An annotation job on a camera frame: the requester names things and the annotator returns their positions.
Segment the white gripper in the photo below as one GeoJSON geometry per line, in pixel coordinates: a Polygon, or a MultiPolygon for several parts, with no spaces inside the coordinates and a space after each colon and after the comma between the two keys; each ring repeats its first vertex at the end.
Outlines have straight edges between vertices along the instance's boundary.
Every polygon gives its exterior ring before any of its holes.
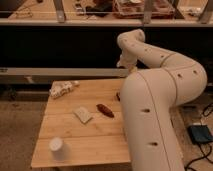
{"type": "Polygon", "coordinates": [[[116,66],[130,69],[129,73],[132,74],[138,71],[138,67],[136,66],[136,64],[137,58],[127,50],[123,50],[116,66]]]}

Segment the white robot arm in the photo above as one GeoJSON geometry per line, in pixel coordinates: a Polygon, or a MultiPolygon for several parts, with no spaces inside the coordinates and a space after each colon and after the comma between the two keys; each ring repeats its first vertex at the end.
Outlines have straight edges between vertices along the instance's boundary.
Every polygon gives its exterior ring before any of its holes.
{"type": "Polygon", "coordinates": [[[170,109],[202,94],[204,67],[181,53],[145,42],[136,29],[117,38],[118,66],[131,71],[120,89],[124,129],[133,171],[184,171],[170,109]]]}

